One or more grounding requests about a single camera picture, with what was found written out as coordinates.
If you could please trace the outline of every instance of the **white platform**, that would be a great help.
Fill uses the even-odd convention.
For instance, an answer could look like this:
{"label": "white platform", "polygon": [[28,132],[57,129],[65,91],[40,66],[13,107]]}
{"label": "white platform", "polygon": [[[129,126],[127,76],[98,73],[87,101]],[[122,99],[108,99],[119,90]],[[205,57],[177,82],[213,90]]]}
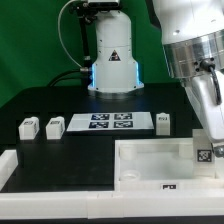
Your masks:
{"label": "white platform", "polygon": [[193,143],[116,141],[115,191],[2,193],[0,219],[223,215],[224,160],[198,164]]}

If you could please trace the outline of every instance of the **black table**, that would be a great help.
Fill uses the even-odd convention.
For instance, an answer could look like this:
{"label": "black table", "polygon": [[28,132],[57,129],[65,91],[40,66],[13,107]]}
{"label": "black table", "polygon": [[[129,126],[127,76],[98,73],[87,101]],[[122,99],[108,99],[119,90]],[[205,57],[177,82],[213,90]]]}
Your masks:
{"label": "black table", "polygon": [[[19,166],[2,192],[108,191],[114,188],[114,143],[117,139],[150,139],[154,130],[65,132],[61,140],[47,140],[45,127],[63,116],[66,128],[74,113],[165,112],[171,116],[169,138],[192,137],[201,128],[178,83],[148,84],[144,94],[110,101],[88,96],[82,87],[38,87],[22,91],[0,109],[0,153],[17,149]],[[18,127],[27,117],[40,120],[33,141],[19,140]],[[0,223],[221,223],[223,217],[170,217],[101,220],[33,220]]]}

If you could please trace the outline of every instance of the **sticker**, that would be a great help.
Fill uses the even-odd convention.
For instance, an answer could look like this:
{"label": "sticker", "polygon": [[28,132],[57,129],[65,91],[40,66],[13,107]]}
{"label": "sticker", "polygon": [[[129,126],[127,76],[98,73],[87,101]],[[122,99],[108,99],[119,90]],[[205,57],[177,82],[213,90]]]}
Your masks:
{"label": "sticker", "polygon": [[90,129],[108,128],[109,122],[90,122]]}
{"label": "sticker", "polygon": [[114,128],[133,128],[133,121],[116,121]]}
{"label": "sticker", "polygon": [[200,163],[211,163],[212,162],[212,150],[197,150],[197,158]]}
{"label": "sticker", "polygon": [[60,124],[60,121],[51,121],[50,124]]}
{"label": "sticker", "polygon": [[98,120],[109,120],[110,114],[93,114],[91,120],[98,121]]}
{"label": "sticker", "polygon": [[117,51],[113,51],[112,55],[110,56],[109,61],[121,61]]}
{"label": "sticker", "polygon": [[176,190],[176,184],[162,184],[162,190]]}
{"label": "sticker", "polygon": [[132,119],[132,113],[114,115],[114,120],[131,120],[131,119]]}
{"label": "sticker", "polygon": [[31,124],[33,124],[33,121],[26,121],[26,122],[24,123],[24,125],[31,125]]}
{"label": "sticker", "polygon": [[34,124],[34,133],[37,133],[37,124]]}

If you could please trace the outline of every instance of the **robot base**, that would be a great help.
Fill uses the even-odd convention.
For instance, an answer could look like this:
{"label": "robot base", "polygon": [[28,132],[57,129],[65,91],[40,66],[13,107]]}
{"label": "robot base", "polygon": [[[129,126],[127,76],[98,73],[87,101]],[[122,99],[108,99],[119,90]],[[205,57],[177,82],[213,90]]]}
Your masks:
{"label": "robot base", "polygon": [[118,93],[107,93],[107,92],[99,92],[96,90],[88,89],[88,93],[90,96],[101,98],[101,99],[107,99],[107,100],[122,100],[127,99],[133,96],[139,96],[142,95],[144,92],[144,88],[136,88],[133,91],[129,92],[118,92]]}

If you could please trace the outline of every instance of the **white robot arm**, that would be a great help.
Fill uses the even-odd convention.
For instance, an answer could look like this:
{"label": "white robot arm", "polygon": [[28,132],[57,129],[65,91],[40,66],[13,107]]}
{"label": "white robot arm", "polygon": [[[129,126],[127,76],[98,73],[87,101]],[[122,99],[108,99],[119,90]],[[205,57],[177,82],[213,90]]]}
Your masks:
{"label": "white robot arm", "polygon": [[153,0],[170,76],[179,78],[224,157],[224,0]]}

